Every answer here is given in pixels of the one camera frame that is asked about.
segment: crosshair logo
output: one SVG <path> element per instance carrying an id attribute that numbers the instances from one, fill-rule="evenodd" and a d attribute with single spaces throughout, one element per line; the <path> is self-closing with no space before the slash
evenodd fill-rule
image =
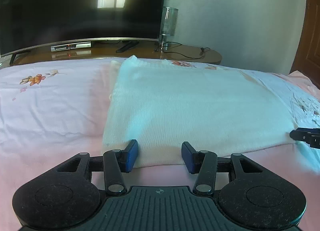
<path id="1" fill-rule="evenodd" d="M 156 192 L 157 192 L 158 194 L 162 194 L 162 193 L 164 192 L 164 190 L 161 189 L 161 188 L 159 188 L 159 189 L 156 190 Z"/>

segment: bed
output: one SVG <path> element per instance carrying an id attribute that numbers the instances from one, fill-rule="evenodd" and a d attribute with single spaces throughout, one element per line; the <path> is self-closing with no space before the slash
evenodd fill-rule
<path id="1" fill-rule="evenodd" d="M 15 190 L 73 155 L 87 151 L 100 156 L 102 134 L 118 64 L 125 59 L 65 60 L 0 70 L 0 189 L 1 230 L 18 230 L 11 200 Z M 181 67 L 232 69 L 208 64 L 171 61 Z M 291 106 L 300 127 L 320 127 L 320 91 L 299 72 L 289 76 L 241 70 L 266 85 Z M 274 146 L 245 154 L 299 187 L 307 209 L 299 224 L 318 230 L 320 211 L 320 152 L 302 142 Z M 193 186 L 196 176 L 184 165 L 135 168 L 124 174 L 127 186 Z M 103 176 L 92 182 L 104 189 Z M 216 189 L 228 182 L 218 173 Z"/>

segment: silver screw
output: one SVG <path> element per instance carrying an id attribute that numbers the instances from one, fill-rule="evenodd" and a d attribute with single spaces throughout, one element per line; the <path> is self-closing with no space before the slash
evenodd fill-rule
<path id="1" fill-rule="evenodd" d="M 113 184 L 113 185 L 110 185 L 108 187 L 108 190 L 110 190 L 111 192 L 121 192 L 124 190 L 124 187 L 122 185 L 119 185 L 119 184 Z"/>
<path id="2" fill-rule="evenodd" d="M 196 186 L 196 190 L 200 192 L 209 192 L 211 190 L 211 186 L 206 184 L 201 184 Z"/>

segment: flat screen tv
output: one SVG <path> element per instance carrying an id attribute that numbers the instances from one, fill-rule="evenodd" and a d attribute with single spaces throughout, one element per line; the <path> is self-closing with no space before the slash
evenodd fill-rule
<path id="1" fill-rule="evenodd" d="M 38 46 L 153 39 L 164 0 L 0 0 L 1 56 Z"/>

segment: door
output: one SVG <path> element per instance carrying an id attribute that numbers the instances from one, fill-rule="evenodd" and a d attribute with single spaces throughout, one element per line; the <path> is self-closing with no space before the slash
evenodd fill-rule
<path id="1" fill-rule="evenodd" d="M 320 0 L 307 0 L 300 43 L 291 72 L 296 70 L 320 88 Z"/>

